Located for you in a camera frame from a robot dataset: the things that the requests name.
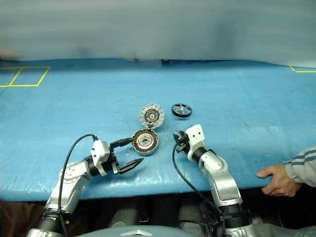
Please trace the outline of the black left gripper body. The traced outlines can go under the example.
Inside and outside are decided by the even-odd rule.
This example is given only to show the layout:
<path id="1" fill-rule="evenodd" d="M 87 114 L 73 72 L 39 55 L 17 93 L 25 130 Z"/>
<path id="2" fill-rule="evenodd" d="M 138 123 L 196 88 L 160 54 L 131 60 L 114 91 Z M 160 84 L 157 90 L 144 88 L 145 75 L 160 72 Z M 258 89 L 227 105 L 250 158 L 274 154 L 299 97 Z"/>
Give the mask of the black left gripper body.
<path id="1" fill-rule="evenodd" d="M 110 161 L 111 169 L 114 174 L 118 174 L 120 172 L 119 162 L 114 153 L 114 149 L 117 148 L 118 146 L 119 146 L 119 141 L 115 141 L 110 144 L 109 161 Z"/>

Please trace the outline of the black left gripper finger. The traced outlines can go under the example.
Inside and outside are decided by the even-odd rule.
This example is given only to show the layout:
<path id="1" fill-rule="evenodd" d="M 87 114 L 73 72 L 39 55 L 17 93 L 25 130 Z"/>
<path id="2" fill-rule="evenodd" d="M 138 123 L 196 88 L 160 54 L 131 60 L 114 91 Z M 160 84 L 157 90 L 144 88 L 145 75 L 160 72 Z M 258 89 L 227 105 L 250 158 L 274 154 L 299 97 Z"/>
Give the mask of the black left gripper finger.
<path id="1" fill-rule="evenodd" d="M 124 146 L 130 144 L 132 141 L 133 141 L 133 138 L 119 139 L 117 141 L 114 141 L 114 142 L 110 143 L 110 147 L 112 149 L 115 149 L 117 147 L 124 147 Z"/>
<path id="2" fill-rule="evenodd" d="M 138 158 L 138 159 L 135 159 L 135 160 L 132 160 L 130 162 L 128 162 L 126 164 L 126 166 L 124 166 L 123 168 L 120 168 L 119 169 L 119 174 L 124 174 L 132 169 L 134 169 L 136 166 L 138 166 L 141 162 L 143 161 L 143 158 Z"/>

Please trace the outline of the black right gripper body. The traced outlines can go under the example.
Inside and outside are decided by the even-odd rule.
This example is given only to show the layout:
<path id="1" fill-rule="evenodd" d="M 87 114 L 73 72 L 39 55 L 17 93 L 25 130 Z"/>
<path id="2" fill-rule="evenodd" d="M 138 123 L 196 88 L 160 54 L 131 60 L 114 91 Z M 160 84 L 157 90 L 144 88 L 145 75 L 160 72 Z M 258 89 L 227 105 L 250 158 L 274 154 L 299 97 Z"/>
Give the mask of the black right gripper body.
<path id="1" fill-rule="evenodd" d="M 185 149 L 183 152 L 188 152 L 190 150 L 189 137 L 187 134 L 184 134 L 182 140 L 178 141 L 178 145 L 185 144 Z"/>

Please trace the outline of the bare person hand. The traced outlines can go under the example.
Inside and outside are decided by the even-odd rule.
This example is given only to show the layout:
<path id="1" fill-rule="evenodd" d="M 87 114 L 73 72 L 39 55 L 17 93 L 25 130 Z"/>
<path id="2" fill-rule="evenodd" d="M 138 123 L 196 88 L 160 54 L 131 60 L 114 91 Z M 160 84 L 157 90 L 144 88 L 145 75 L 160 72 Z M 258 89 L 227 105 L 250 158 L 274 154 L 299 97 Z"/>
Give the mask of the bare person hand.
<path id="1" fill-rule="evenodd" d="M 256 173 L 259 178 L 272 176 L 271 181 L 261 190 L 265 195 L 274 197 L 294 197 L 301 188 L 301 184 L 293 182 L 283 164 L 275 164 L 261 169 Z"/>

